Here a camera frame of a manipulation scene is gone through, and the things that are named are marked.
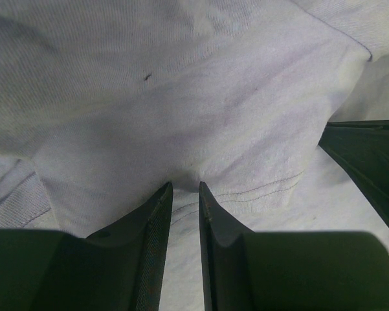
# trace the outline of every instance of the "black plastic part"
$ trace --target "black plastic part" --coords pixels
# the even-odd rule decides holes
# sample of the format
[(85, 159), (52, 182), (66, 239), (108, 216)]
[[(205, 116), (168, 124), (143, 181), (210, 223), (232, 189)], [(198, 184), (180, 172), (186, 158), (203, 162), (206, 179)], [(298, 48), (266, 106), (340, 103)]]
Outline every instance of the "black plastic part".
[(200, 184), (205, 310), (389, 310), (389, 256), (369, 233), (254, 233)]
[(389, 227), (389, 120), (328, 123), (319, 145)]
[(157, 310), (173, 189), (86, 239), (0, 230), (0, 310)]

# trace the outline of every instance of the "cloth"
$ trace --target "cloth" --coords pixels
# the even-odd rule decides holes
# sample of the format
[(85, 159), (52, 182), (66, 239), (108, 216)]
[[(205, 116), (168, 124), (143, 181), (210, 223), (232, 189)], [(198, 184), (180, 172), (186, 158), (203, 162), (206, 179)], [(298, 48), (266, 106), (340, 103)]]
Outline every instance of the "cloth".
[(389, 119), (389, 0), (0, 0), (0, 226), (87, 236), (172, 181), (161, 310), (203, 307), (200, 181), (251, 229), (389, 249), (317, 147), (364, 119)]

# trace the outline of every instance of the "black object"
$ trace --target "black object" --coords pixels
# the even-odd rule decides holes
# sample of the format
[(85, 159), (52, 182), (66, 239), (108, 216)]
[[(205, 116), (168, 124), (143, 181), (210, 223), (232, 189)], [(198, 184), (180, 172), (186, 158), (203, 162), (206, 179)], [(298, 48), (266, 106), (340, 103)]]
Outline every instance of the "black object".
[(389, 310), (389, 256), (369, 233), (254, 233), (200, 184), (206, 311)]
[(389, 227), (389, 120), (328, 123), (319, 145)]
[(0, 230), (0, 310), (157, 310), (172, 196), (168, 183), (86, 239)]

